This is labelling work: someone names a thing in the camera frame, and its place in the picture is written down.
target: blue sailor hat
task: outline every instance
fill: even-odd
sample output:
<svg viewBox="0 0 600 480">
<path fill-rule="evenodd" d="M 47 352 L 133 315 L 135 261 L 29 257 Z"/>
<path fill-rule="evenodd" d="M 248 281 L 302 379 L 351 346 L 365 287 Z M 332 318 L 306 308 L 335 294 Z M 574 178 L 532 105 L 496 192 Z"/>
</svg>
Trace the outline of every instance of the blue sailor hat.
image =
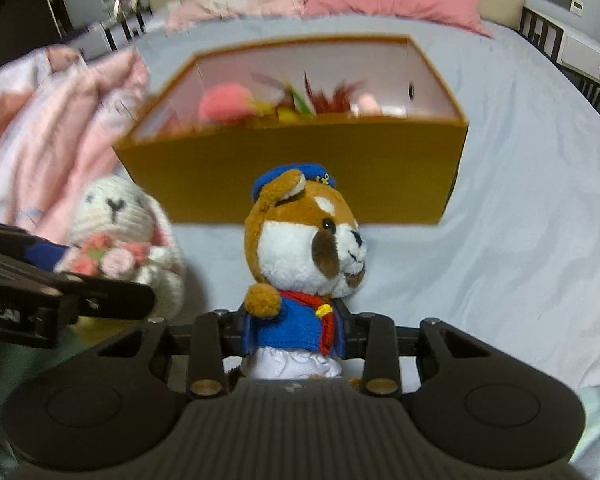
<svg viewBox="0 0 600 480">
<path fill-rule="evenodd" d="M 267 171 L 267 173 L 256 180 L 253 188 L 251 188 L 251 198 L 253 198 L 253 201 L 256 202 L 264 186 L 288 170 L 300 170 L 305 179 L 320 182 L 336 189 L 336 180 L 320 164 L 287 164 Z"/>
</svg>

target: pink crocheted flower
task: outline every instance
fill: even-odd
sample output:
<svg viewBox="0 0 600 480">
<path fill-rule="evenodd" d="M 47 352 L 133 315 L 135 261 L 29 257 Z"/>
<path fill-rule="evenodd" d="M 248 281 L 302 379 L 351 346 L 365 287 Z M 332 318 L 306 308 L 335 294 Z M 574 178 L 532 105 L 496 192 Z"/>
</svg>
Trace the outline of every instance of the pink crocheted flower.
<svg viewBox="0 0 600 480">
<path fill-rule="evenodd" d="M 84 274 L 86 276 L 97 276 L 98 275 L 98 263 L 86 254 L 82 254 L 74 261 L 71 266 L 71 272 L 77 274 Z"/>
<path fill-rule="evenodd" d="M 133 254 L 134 258 L 136 259 L 136 264 L 138 264 L 138 267 L 144 265 L 144 261 L 149 255 L 149 247 L 151 247 L 151 244 L 146 242 L 129 242 L 125 244 L 125 249 L 131 254 Z"/>
<path fill-rule="evenodd" d="M 136 269 L 136 258 L 126 249 L 107 251 L 100 261 L 100 270 L 113 280 L 124 280 Z"/>
<path fill-rule="evenodd" d="M 113 247 L 113 238 L 106 233 L 98 233 L 88 238 L 85 243 L 82 244 L 82 252 L 86 253 L 90 250 L 103 251 Z"/>
</svg>

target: yellow box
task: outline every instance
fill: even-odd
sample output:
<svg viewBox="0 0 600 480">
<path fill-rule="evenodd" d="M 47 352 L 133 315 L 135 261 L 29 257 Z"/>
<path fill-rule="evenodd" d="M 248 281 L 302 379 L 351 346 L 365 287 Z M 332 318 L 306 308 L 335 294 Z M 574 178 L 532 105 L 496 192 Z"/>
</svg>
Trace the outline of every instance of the yellow box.
<svg viewBox="0 0 600 480">
<path fill-rule="evenodd" d="M 209 126 L 203 93 L 237 82 L 258 100 L 364 81 L 381 116 L 322 114 L 299 123 Z M 419 47 L 405 36 L 273 40 L 194 57 L 116 146 L 131 177 L 174 222 L 242 223 L 256 178 L 282 164 L 316 162 L 336 178 L 359 222 L 437 223 L 452 192 L 468 122 Z"/>
</svg>

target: white skirt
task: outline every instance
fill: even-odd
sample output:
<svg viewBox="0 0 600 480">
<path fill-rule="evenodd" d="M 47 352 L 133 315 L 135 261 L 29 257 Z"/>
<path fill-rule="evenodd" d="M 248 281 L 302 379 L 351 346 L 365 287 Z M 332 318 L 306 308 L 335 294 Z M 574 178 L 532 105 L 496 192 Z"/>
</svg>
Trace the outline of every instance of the white skirt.
<svg viewBox="0 0 600 480">
<path fill-rule="evenodd" d="M 242 359 L 242 374 L 253 379 L 336 378 L 342 373 L 339 362 L 308 350 L 282 350 L 261 346 Z"/>
</svg>

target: pink blanket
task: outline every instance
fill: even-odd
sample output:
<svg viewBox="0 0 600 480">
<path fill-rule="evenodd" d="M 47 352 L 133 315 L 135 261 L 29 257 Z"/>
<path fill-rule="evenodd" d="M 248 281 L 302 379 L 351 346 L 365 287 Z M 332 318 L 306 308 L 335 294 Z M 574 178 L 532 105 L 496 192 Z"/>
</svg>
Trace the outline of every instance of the pink blanket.
<svg viewBox="0 0 600 480">
<path fill-rule="evenodd" d="M 165 25 L 167 32 L 193 27 L 197 22 L 241 16 L 301 16 L 305 0 L 185 0 Z"/>
<path fill-rule="evenodd" d="M 0 69 L 0 222 L 56 243 L 82 188 L 114 169 L 112 145 L 148 83 L 135 49 L 91 66 L 78 59 L 51 47 Z"/>
</svg>

